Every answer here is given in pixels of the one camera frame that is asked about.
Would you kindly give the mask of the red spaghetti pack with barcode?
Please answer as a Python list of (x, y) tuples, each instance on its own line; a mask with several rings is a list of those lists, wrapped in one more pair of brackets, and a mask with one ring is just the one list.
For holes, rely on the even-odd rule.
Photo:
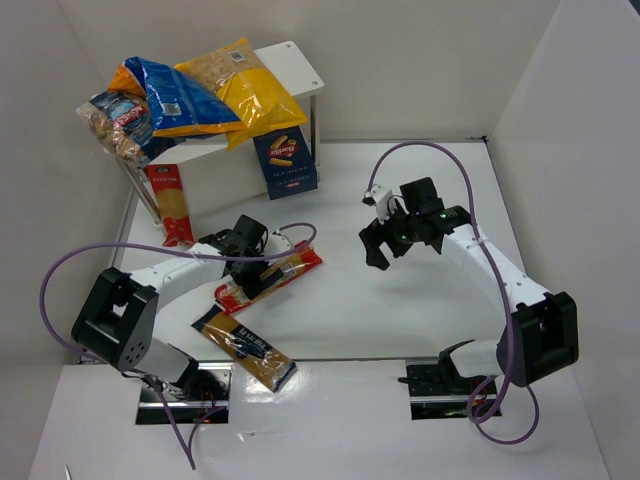
[(269, 268), (266, 270), (268, 273), (280, 268), (284, 273), (284, 277), (278, 281), (274, 287), (271, 287), (257, 298), (249, 300), (244, 294), (242, 287), (237, 285), (230, 276), (229, 280), (217, 287), (214, 291), (215, 301), (225, 313), (240, 312), (272, 293), (275, 293), (278, 289), (290, 284), (295, 279), (310, 272), (321, 264), (322, 258), (316, 254), (314, 248), (305, 247), (299, 252), (276, 259), (269, 264)]

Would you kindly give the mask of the black La Sicilia spaghetti pack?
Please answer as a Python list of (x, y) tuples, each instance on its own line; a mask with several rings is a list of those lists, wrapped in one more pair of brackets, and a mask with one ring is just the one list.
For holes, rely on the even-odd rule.
[(191, 324), (272, 393), (296, 372), (296, 363), (218, 306)]

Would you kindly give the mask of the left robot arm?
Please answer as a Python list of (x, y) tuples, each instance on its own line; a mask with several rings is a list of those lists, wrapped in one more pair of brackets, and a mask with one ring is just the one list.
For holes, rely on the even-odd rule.
[(151, 267), (101, 272), (72, 328), (80, 346), (121, 373), (140, 372), (171, 386), (178, 396), (192, 395), (204, 374), (198, 361), (153, 336), (156, 314), (172, 301), (206, 284), (232, 276), (249, 298), (282, 277), (261, 279), (273, 258), (292, 248), (280, 233), (269, 233), (242, 215), (232, 229), (209, 234), (186, 251)]

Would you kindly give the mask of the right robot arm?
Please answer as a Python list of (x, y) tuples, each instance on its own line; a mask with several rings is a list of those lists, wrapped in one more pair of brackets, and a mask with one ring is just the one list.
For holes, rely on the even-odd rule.
[(565, 292), (551, 293), (515, 266), (473, 227), (461, 206), (445, 207), (431, 178), (404, 184), (401, 194), (375, 184), (363, 202), (376, 219), (359, 237), (366, 263), (380, 270), (390, 263), (381, 247), (396, 258), (415, 244), (433, 248), (458, 266), (498, 310), (504, 329), (497, 339), (469, 339), (440, 352), (438, 380), (451, 386), (464, 378), (510, 374), (526, 387), (577, 362), (577, 305)]

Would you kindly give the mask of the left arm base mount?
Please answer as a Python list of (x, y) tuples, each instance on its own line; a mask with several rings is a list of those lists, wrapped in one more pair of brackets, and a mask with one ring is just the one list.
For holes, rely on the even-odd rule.
[[(194, 425), (208, 416), (205, 424), (227, 424), (233, 366), (230, 362), (205, 362), (199, 366), (195, 384), (187, 391), (156, 380), (178, 425)], [(136, 425), (168, 425), (169, 418), (160, 395), (143, 384), (137, 402)]]

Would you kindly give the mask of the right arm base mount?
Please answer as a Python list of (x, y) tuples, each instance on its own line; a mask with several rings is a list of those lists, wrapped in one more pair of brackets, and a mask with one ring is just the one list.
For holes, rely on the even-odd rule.
[(458, 378), (450, 382), (440, 376), (434, 362), (409, 362), (398, 382), (407, 387), (411, 419), (444, 420), (467, 417), (467, 402), (484, 376)]

